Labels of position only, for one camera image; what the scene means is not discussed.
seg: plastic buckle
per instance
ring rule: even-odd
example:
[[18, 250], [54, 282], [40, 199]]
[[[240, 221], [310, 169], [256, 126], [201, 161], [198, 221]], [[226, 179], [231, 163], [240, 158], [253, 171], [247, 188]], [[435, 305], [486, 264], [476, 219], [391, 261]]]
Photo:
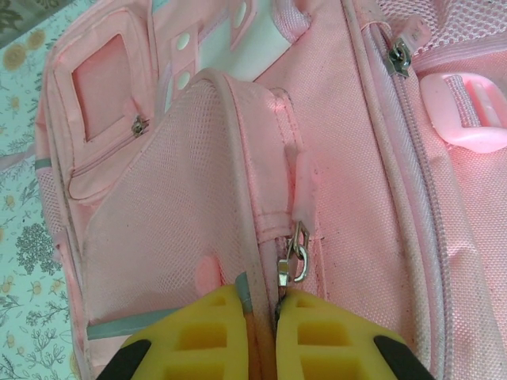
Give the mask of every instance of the plastic buckle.
[[[449, 85], [460, 77], [463, 91]], [[421, 95], [438, 135], [447, 143], [475, 153], [507, 146], [507, 99], [488, 78], [469, 73], [430, 74], [421, 80]], [[463, 125], [465, 111], [477, 123]]]

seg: white button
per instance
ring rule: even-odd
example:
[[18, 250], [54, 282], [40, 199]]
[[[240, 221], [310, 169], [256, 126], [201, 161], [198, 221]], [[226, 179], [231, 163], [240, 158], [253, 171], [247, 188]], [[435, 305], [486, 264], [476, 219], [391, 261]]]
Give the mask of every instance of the white button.
[[246, 15], [246, 2], [242, 2], [236, 11], [236, 15], [234, 16], [234, 27], [238, 28], [239, 25], [243, 22], [243, 19]]
[[187, 45], [190, 42], [190, 34], [189, 33], [182, 33], [180, 35], [180, 38], [177, 39], [176, 42], [176, 49], [177, 50], [183, 50], [187, 47]]
[[186, 71], [177, 79], [177, 89], [184, 89], [190, 82], [190, 73]]

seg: pink backpack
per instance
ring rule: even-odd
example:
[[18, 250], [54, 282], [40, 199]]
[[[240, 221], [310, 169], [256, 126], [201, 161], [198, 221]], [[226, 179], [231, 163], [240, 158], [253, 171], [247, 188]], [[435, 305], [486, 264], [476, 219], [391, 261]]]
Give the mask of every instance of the pink backpack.
[[507, 4], [415, 4], [103, 0], [62, 35], [36, 173], [83, 378], [243, 272], [263, 378], [286, 285], [507, 378]]

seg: zipper teeth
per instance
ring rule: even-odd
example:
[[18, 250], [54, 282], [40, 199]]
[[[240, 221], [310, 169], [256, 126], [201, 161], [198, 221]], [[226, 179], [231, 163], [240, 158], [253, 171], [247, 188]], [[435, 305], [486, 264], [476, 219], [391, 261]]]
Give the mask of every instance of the zipper teeth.
[[421, 167], [422, 176], [425, 181], [426, 191], [429, 196], [429, 206], [435, 224], [436, 243], [438, 260], [440, 263], [440, 275], [442, 277], [442, 291], [444, 297], [444, 327], [445, 327], [445, 344], [444, 344], [444, 378], [448, 379], [452, 376], [452, 352], [453, 352], [453, 320], [452, 320], [452, 296], [451, 296], [451, 279], [449, 272], [449, 256], [447, 249], [447, 240], [445, 237], [445, 228], [440, 213], [440, 205], [438, 195], [431, 173], [431, 167], [422, 142], [421, 135], [417, 129], [417, 121], [406, 93], [404, 78], [396, 75], [393, 78], [396, 92], [402, 106], [403, 115], [409, 128], [410, 138], [414, 144], [417, 159]]
[[78, 177], [82, 175], [83, 173], [86, 173], [90, 171], [91, 169], [97, 167], [99, 164], [101, 164], [103, 161], [107, 160], [111, 156], [113, 156], [118, 150], [126, 147], [130, 142], [137, 139], [134, 135], [130, 135], [125, 137], [123, 140], [121, 140], [119, 143], [117, 143], [115, 146], [113, 146], [111, 149], [107, 150], [105, 153], [101, 154], [98, 158], [95, 158], [94, 160], [90, 161], [89, 163], [84, 164], [83, 166], [77, 168], [73, 173], [73, 177]]

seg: floral tablecloth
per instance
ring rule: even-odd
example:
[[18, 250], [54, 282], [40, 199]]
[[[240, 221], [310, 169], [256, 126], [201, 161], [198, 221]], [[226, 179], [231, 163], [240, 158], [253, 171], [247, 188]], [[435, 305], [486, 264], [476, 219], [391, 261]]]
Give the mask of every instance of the floral tablecloth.
[[[0, 50], [0, 156], [33, 144], [46, 52], [93, 0], [77, 0]], [[65, 279], [30, 157], [0, 172], [0, 379], [78, 378]]]

